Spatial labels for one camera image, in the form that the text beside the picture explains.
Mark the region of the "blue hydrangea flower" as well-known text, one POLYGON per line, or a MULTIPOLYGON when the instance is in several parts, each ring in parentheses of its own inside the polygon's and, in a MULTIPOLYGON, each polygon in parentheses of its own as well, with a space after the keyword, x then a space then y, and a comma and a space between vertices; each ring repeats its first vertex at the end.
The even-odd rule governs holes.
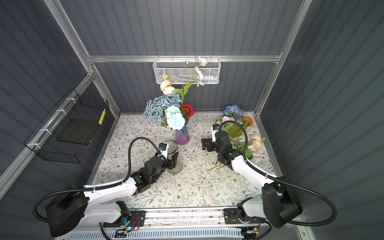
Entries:
POLYGON ((222 117, 234 118, 236 121, 239 121, 244 116, 244 111, 238 105, 228 105, 222 112, 222 117))

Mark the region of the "red gerbera flower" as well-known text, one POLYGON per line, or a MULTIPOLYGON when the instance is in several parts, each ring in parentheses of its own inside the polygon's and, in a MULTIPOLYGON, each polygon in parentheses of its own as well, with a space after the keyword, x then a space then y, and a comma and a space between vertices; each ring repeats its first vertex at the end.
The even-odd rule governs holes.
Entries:
POLYGON ((189 120, 195 114, 193 107, 189 104, 181 105, 180 109, 186 121, 189 120))

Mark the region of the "pink peach flower bunch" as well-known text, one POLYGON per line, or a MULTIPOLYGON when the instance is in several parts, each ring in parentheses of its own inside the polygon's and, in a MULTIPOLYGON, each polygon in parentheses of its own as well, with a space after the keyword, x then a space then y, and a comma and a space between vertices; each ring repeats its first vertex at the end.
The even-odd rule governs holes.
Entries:
POLYGON ((251 161, 257 157, 258 151, 262 147, 263 139, 259 135, 248 136, 248 127, 243 127, 241 119, 236 121, 234 118, 222 117, 217 124, 220 125, 220 131, 228 133, 233 147, 229 160, 220 161, 218 158, 217 164, 220 164, 221 167, 228 167, 233 170, 233 160, 235 158, 240 158, 242 161, 251 161))

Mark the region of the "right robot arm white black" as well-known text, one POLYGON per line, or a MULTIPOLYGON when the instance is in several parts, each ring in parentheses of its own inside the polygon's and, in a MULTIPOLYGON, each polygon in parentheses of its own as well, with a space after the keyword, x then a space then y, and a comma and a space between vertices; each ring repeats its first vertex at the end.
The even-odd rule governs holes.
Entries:
POLYGON ((247 198, 240 204, 241 211, 248 217, 267 219, 274 227, 281 228, 303 212, 293 187, 269 179, 271 175, 249 162, 239 150, 232 147, 224 131, 216 131, 212 138, 202 139, 202 150, 215 151, 218 160, 225 167, 245 177, 258 190, 261 199, 247 198))

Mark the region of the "blue purple glass vase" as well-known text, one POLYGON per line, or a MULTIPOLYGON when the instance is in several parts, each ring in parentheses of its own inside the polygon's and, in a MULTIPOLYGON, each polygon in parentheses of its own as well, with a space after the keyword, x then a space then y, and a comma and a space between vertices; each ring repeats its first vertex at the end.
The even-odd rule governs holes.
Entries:
POLYGON ((188 123, 186 122, 180 130, 175 130, 175 141, 179 146, 184 146, 190 141, 190 134, 187 125, 188 123))

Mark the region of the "clear ribbed glass vase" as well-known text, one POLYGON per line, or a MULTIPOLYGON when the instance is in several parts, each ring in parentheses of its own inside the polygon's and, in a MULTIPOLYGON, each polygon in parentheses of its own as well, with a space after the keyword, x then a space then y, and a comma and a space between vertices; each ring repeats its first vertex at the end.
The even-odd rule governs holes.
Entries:
POLYGON ((182 168, 182 160, 179 157, 179 150, 178 150, 178 143, 174 140, 166 140, 164 141, 164 144, 167 145, 167 167, 166 170, 170 174, 178 174, 182 168))

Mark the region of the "white poppy flower stem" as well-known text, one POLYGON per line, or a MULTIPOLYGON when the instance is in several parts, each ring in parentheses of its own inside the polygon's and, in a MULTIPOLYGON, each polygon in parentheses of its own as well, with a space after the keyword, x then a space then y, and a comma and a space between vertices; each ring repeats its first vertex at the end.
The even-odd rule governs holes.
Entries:
POLYGON ((198 63, 199 63, 199 65, 194 67, 195 72, 193 73, 193 75, 188 78, 188 80, 185 84, 183 84, 182 94, 181 94, 182 105, 184 103, 185 96, 187 95, 187 93, 188 93, 188 91, 192 85, 196 84, 197 87, 205 85, 204 74, 200 70, 200 67, 205 67, 208 64, 208 60, 206 58, 203 58, 203 57, 198 57, 198 63))

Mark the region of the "pale blue peony stem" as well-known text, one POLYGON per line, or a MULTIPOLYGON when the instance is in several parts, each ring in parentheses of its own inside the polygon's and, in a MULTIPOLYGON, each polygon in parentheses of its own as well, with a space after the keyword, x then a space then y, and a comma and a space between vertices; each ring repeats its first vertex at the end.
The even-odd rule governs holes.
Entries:
POLYGON ((170 106, 165 110, 168 126, 173 130, 181 130, 185 126, 185 118, 181 109, 177 106, 170 106))

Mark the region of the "white peony flower stem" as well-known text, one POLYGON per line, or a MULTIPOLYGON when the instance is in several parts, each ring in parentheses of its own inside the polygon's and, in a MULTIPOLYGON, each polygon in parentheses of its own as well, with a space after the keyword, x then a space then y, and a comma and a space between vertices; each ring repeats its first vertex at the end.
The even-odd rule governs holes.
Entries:
POLYGON ((163 95, 170 95, 174 93, 175 88, 173 87, 173 83, 169 80, 169 77, 166 74, 163 74, 163 81, 160 84, 160 89, 163 95))

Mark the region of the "dusty blue rose bunch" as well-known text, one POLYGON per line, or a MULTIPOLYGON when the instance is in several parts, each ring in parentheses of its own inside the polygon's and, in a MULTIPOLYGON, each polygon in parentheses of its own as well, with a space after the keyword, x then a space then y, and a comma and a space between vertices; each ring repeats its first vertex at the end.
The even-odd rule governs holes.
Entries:
POLYGON ((180 107, 181 102, 179 95, 174 93, 157 97, 154 100, 148 100, 144 116, 151 121, 164 122, 166 120, 165 110, 171 106, 180 107))

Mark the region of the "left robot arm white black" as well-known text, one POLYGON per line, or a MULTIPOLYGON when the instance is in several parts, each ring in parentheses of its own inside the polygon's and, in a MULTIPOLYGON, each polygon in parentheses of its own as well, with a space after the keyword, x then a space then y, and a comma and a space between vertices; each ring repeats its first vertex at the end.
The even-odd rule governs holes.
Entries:
POLYGON ((113 227, 126 226, 132 216, 120 198, 150 189, 166 169, 176 167, 178 155, 178 152, 168 155, 165 163, 160 156, 154 156, 125 182, 117 181, 117 186, 112 188, 103 184, 101 190, 92 187, 89 192, 58 194, 46 206, 51 236, 60 237, 84 225, 106 223, 113 227))

